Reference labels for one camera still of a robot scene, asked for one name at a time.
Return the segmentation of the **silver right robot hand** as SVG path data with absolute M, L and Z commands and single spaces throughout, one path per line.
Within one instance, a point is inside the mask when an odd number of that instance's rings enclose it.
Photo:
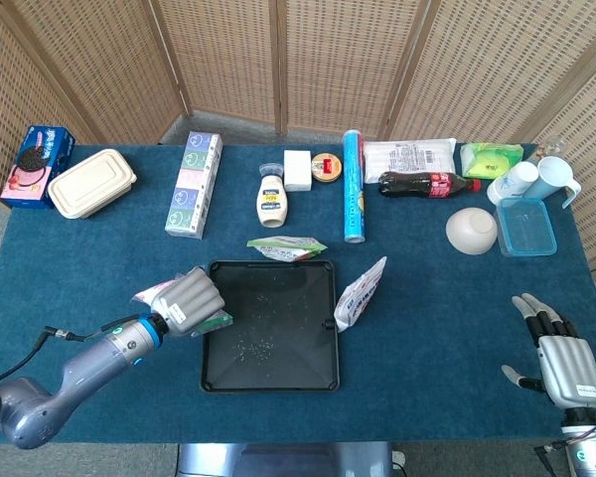
M 532 337 L 540 377 L 528 378 L 509 365 L 502 372 L 515 386 L 543 393 L 558 408 L 596 408 L 596 361 L 573 323 L 529 293 L 514 296 Z

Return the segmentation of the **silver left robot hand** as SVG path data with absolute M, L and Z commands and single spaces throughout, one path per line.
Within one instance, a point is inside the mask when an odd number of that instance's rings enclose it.
M 173 336 L 191 334 L 193 329 L 224 307 L 224 300 L 206 272 L 195 267 L 161 289 L 151 310 L 166 322 Z

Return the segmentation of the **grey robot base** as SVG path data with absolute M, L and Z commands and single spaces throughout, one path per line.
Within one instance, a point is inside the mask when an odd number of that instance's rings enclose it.
M 385 441 L 185 443 L 175 477 L 393 477 Z

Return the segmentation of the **green white snack packet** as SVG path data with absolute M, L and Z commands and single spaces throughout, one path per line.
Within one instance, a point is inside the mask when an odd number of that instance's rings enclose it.
M 306 260 L 327 249 L 315 238 L 286 236 L 251 239 L 246 246 L 255 248 L 266 258 L 282 262 Z

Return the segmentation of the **white printed plastic packet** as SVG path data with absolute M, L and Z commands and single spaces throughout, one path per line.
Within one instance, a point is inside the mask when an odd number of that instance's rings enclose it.
M 334 310 L 339 333 L 353 327 L 368 306 L 387 263 L 383 256 L 371 268 L 346 287 Z

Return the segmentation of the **black square plastic tray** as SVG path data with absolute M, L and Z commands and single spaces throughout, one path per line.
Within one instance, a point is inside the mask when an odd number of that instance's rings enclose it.
M 205 392 L 332 392 L 339 387 L 330 261 L 217 260 L 209 275 L 232 322 L 203 339 Z

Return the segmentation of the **pastel tissue multipack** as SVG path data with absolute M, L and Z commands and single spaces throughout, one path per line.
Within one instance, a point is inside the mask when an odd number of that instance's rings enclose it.
M 222 151 L 219 134 L 190 132 L 165 224 L 170 236 L 203 237 Z

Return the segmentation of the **mayonnaise squeeze bottle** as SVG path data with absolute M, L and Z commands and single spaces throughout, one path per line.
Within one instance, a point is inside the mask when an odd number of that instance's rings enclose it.
M 284 225 L 288 201 L 284 189 L 284 168 L 279 163 L 259 166 L 261 183 L 256 197 L 256 211 L 261 225 L 274 229 Z

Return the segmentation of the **blue tablecloth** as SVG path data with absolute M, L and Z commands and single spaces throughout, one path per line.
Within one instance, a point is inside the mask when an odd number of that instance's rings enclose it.
M 87 334 L 145 311 L 136 292 L 215 260 L 254 259 L 264 236 L 255 211 L 262 163 L 279 146 L 223 150 L 205 233 L 164 230 L 182 161 L 179 146 L 124 146 L 131 191 L 85 220 L 15 209 L 0 249 L 0 374 L 43 328 Z M 366 241 L 344 240 L 343 185 L 294 194 L 283 232 L 312 237 L 349 283 L 384 259 L 378 287 L 339 337 L 340 377 L 328 393 L 209 394 L 200 386 L 202 343 L 167 338 L 144 362 L 87 400 L 62 442 L 347 441 L 554 438 L 562 413 L 522 390 L 502 365 L 535 377 L 532 338 L 512 297 L 535 295 L 571 320 L 596 359 L 596 288 L 569 210 L 547 202 L 557 252 L 514 258 L 455 250 L 447 219 L 487 207 L 484 194 L 389 199 L 365 190 Z

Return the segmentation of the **clear container blue rim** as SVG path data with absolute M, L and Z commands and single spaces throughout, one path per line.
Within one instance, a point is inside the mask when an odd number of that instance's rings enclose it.
M 550 256 L 557 242 L 541 199 L 505 198 L 497 204 L 498 243 L 508 257 Z

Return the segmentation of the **beige lidded lunch box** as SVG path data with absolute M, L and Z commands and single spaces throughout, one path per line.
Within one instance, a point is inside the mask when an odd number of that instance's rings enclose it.
M 48 186 L 66 219 L 85 219 L 131 190 L 136 175 L 115 149 L 103 149 L 73 165 Z

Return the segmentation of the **white upturned bowl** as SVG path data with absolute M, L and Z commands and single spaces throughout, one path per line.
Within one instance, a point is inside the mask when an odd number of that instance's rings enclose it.
M 470 255 L 487 252 L 498 238 L 495 219 L 480 208 L 465 208 L 453 214 L 446 223 L 445 232 L 454 248 Z

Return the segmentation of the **small white box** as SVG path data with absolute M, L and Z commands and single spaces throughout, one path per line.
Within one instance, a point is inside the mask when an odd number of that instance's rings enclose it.
M 307 150 L 285 150 L 283 157 L 286 192 L 308 192 L 312 187 L 311 153 Z

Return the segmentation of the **round tin red label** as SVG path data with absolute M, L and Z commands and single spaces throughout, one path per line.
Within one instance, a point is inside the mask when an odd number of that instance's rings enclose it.
M 312 158 L 311 171 L 318 182 L 331 183 L 342 175 L 343 164 L 333 153 L 320 153 Z

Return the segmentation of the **white plastic cup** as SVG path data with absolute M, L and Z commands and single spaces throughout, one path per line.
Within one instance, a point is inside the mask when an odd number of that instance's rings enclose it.
M 520 161 L 488 186 L 487 197 L 497 206 L 502 199 L 521 197 L 537 179 L 537 167 L 528 161 Z

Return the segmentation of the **blue cling film roll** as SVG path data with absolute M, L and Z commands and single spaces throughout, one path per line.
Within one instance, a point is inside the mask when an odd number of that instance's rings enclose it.
M 365 241 L 363 137 L 356 129 L 343 135 L 344 238 L 348 243 Z

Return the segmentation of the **blue cookie box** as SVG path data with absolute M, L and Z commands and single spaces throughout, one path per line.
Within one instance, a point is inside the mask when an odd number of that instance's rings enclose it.
M 75 138 L 65 127 L 29 126 L 0 199 L 12 208 L 52 209 L 48 186 L 68 169 L 74 148 Z

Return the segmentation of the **clear drinking glass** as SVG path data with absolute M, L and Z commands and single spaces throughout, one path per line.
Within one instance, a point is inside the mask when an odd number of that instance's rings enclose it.
M 537 148 L 539 160 L 544 157 L 562 158 L 567 149 L 567 140 L 561 135 L 552 135 L 544 139 Z

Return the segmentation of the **green wet wipes packet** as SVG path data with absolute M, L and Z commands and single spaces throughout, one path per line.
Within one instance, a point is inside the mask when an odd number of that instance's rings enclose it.
M 509 172 L 523 157 L 519 144 L 467 143 L 460 148 L 462 175 L 494 180 Z

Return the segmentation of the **cola bottle red label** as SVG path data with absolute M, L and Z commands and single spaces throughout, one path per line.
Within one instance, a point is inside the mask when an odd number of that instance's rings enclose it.
M 479 179 L 466 179 L 450 172 L 385 172 L 378 179 L 378 191 L 386 197 L 445 199 L 482 189 Z

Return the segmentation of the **white flat plastic packet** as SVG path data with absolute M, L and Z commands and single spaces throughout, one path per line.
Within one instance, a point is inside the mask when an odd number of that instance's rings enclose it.
M 454 138 L 403 141 L 368 141 L 364 144 L 366 184 L 375 184 L 385 172 L 455 173 Z

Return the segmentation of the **woven bamboo folding screen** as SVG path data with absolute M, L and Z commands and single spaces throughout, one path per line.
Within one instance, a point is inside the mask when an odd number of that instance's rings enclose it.
M 0 190 L 29 124 L 146 143 L 197 111 L 376 139 L 560 135 L 596 264 L 596 0 L 0 0 Z

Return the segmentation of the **light blue handled mug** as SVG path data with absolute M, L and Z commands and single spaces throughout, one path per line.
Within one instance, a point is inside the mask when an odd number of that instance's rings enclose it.
M 560 189 L 567 190 L 561 208 L 567 209 L 581 192 L 581 185 L 574 179 L 571 166 L 556 156 L 543 157 L 536 166 L 538 177 L 523 194 L 526 198 L 545 199 Z

